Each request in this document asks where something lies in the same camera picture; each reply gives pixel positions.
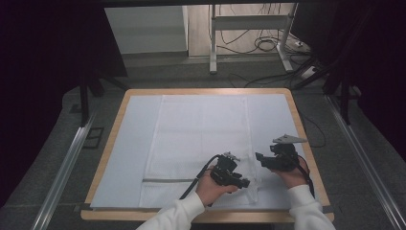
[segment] person's hand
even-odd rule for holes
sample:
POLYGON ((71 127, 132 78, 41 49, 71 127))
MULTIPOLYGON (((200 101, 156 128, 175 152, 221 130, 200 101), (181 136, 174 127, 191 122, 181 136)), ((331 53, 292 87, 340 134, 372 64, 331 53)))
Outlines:
MULTIPOLYGON (((302 157, 299 157, 299 163, 304 168, 304 170, 309 173, 309 169, 307 167, 306 162, 303 160, 302 157)), ((283 180, 284 184, 286 185, 287 189, 307 184, 305 181, 304 175, 296 168, 291 172, 282 172, 277 170, 271 170, 272 173, 278 174, 281 179, 283 180)))
POLYGON ((199 179, 197 184, 196 193, 199 195, 204 206, 213 204, 221 195, 225 193, 233 193, 238 190, 237 186, 220 186, 217 185, 210 173, 214 166, 210 166, 199 179))

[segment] black curtain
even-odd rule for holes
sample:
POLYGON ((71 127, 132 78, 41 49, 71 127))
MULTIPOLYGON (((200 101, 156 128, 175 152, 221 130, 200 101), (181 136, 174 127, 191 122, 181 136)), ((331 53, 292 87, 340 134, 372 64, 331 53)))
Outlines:
POLYGON ((349 66, 359 106, 406 161, 405 12, 402 1, 379 1, 349 66))
POLYGON ((99 4, 2 1, 0 10, 0 205, 53 129, 62 97, 97 72, 126 71, 99 4))

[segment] metal rail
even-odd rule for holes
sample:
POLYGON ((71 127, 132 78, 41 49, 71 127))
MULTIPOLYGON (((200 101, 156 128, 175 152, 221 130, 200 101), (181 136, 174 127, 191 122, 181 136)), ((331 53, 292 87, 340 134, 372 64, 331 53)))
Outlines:
POLYGON ((97 106, 92 111, 88 123, 80 127, 75 136, 74 141, 72 142, 71 147, 68 149, 68 152, 65 156, 65 159, 62 162, 62 165, 57 172, 54 183, 48 192, 41 209, 38 212, 38 215, 35 218, 32 230, 45 230, 48 227, 51 217, 54 214, 57 203, 59 202, 60 196, 65 188, 65 185, 69 179, 69 176, 72 172, 72 169, 75 166, 75 163, 78 159, 79 152, 83 146, 86 135, 89 132, 90 126, 96 117, 97 106))
POLYGON ((385 213, 387 214, 389 221, 395 230, 406 229, 405 218, 402 216, 394 198, 392 197, 390 191, 379 177, 378 172, 375 170, 370 157, 368 157, 361 143, 358 141, 355 133, 353 132, 351 126, 348 126, 344 119, 340 115, 340 106, 333 98, 333 96, 326 96, 326 99, 330 105, 330 108, 338 122, 338 125, 343 130, 346 136, 352 152, 354 153, 361 169, 364 171, 365 176, 368 178, 373 191, 375 192, 379 202, 381 203, 385 213))

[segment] black wire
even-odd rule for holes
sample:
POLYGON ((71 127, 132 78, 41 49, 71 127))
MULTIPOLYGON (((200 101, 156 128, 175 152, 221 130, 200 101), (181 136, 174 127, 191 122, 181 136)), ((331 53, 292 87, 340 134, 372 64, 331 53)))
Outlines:
POLYGON ((262 4, 262 7, 259 9, 258 14, 259 14, 260 12, 262 12, 264 9, 266 9, 266 3, 263 3, 263 4, 262 4))
POLYGON ((246 30, 244 33, 240 34, 237 38, 235 38, 235 39, 232 40, 232 41, 228 41, 228 42, 226 42, 226 41, 224 40, 223 31, 220 31, 220 34, 221 34, 221 39, 223 40, 224 44, 229 45, 229 44, 231 44, 231 43, 237 41, 238 39, 240 39, 242 36, 244 36, 245 34, 247 34, 249 31, 250 31, 250 30, 246 30))
POLYGON ((313 56, 313 53, 311 51, 309 51, 309 50, 307 50, 307 51, 298 51, 298 50, 295 50, 294 48, 290 47, 287 44, 284 46, 284 48, 285 48, 285 50, 286 50, 286 52, 288 54, 303 55, 303 56, 313 56))
POLYGON ((277 9, 277 4, 276 3, 274 3, 274 10, 272 11, 272 13, 274 13, 275 14, 275 10, 277 9))
POLYGON ((296 165, 296 167, 298 168, 298 170, 302 173, 302 175, 304 176, 304 179, 306 180, 307 184, 308 184, 308 188, 310 190, 310 193, 313 195, 313 197, 315 197, 314 195, 314 185, 313 185, 313 180, 311 180, 310 178, 310 170, 308 172, 305 171, 305 169, 298 163, 296 163, 295 161, 293 161, 293 163, 296 165))
POLYGON ((239 51, 235 51, 235 50, 232 50, 232 49, 227 48, 227 47, 224 47, 224 46, 217 46, 217 48, 222 48, 222 49, 225 49, 225 50, 234 52, 234 53, 236 53, 236 54, 241 54, 241 55, 248 55, 248 54, 251 54, 251 53, 255 52, 255 51, 258 49, 258 47, 256 47, 254 50, 251 50, 251 51, 239 52, 239 51))
POLYGON ((192 182, 192 184, 189 186, 189 188, 185 191, 185 193, 182 194, 182 196, 180 196, 179 199, 184 199, 193 189, 194 185, 196 185, 197 181, 199 181, 200 177, 202 177, 202 175, 204 174, 204 172, 207 170, 207 168, 209 168, 210 163, 212 163, 212 161, 214 161, 217 157, 219 157, 220 155, 215 155, 214 157, 212 157, 212 159, 210 159, 206 165, 203 167, 203 169, 200 171, 200 173, 196 176, 196 178, 194 179, 194 181, 192 182))
POLYGON ((267 77, 260 78, 260 79, 256 79, 256 80, 247 80, 247 79, 245 79, 245 78, 244 78, 243 76, 241 76, 241 75, 230 73, 230 74, 227 76, 227 79, 228 79, 228 81, 230 82, 230 84, 231 84, 234 88, 236 88, 236 86, 235 86, 235 85, 233 84, 233 82, 230 80, 230 76, 236 76, 236 77, 241 78, 241 79, 244 80, 244 81, 247 81, 248 83, 246 83, 242 88, 246 88, 247 85, 252 84, 252 83, 265 85, 265 84, 270 84, 270 83, 273 83, 273 82, 276 82, 276 81, 283 81, 283 80, 286 80, 286 78, 283 78, 283 79, 278 79, 278 80, 271 80, 271 81, 268 81, 268 82, 253 82, 253 81, 266 80, 266 79, 269 79, 269 78, 286 77, 286 74, 285 74, 285 75, 267 76, 267 77))
POLYGON ((269 4, 269 9, 268 9, 268 13, 269 14, 271 12, 271 7, 272 7, 272 3, 269 4))
POLYGON ((230 10, 233 12, 234 15, 236 15, 236 13, 233 10, 233 4, 230 4, 230 10))
POLYGON ((259 83, 259 84, 269 84, 269 83, 273 83, 273 82, 276 82, 276 81, 288 80, 288 79, 290 78, 289 86, 285 86, 285 87, 291 90, 291 88, 292 88, 292 87, 291 87, 291 82, 292 82, 293 78, 294 78, 298 73, 301 73, 301 72, 302 72, 310 63, 312 63, 313 61, 314 61, 314 57, 308 59, 303 65, 301 65, 297 70, 295 70, 295 71, 292 72, 292 73, 287 73, 287 74, 283 74, 283 75, 276 75, 276 76, 267 76, 267 77, 262 77, 262 78, 255 79, 255 80, 250 80, 250 81, 248 81, 248 82, 243 86, 243 88, 246 88, 248 85, 250 85, 250 84, 252 84, 252 83, 258 83, 257 81, 263 81, 263 80, 267 80, 267 79, 275 78, 275 77, 285 77, 285 78, 283 78, 283 79, 271 80, 271 81, 269 81, 269 82, 267 82, 267 83, 259 83))
POLYGON ((212 35, 210 34, 210 22, 211 22, 211 20, 210 20, 210 5, 209 5, 209 10, 208 10, 208 31, 209 31, 209 38, 210 38, 210 40, 212 40, 212 35))
POLYGON ((263 32, 263 30, 260 32, 260 36, 257 39, 255 39, 254 45, 258 49, 262 50, 263 52, 271 52, 271 51, 275 50, 276 47, 277 47, 277 44, 275 44, 275 41, 272 40, 273 37, 271 37, 271 36, 262 36, 262 32, 263 32), (263 44, 263 43, 270 43, 273 46, 272 46, 272 48, 264 49, 264 48, 260 47, 260 45, 263 44))
POLYGON ((292 75, 292 77, 289 80, 289 84, 288 86, 286 86, 287 82, 284 84, 284 87, 289 89, 289 90, 293 90, 292 89, 292 81, 295 77, 299 76, 305 68, 309 67, 314 61, 315 61, 315 57, 311 56, 307 61, 304 62, 304 64, 302 64, 301 66, 299 66, 299 68, 294 72, 294 75, 292 75))

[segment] person's left hand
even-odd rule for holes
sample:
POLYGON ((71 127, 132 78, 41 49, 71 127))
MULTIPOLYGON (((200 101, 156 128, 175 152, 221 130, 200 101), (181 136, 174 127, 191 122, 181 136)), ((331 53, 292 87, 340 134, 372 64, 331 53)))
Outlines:
POLYGON ((197 184, 196 193, 199 195, 204 206, 213 204, 219 197, 225 193, 233 193, 238 190, 235 185, 220 186, 217 185, 210 173, 214 166, 210 166, 199 179, 197 184))

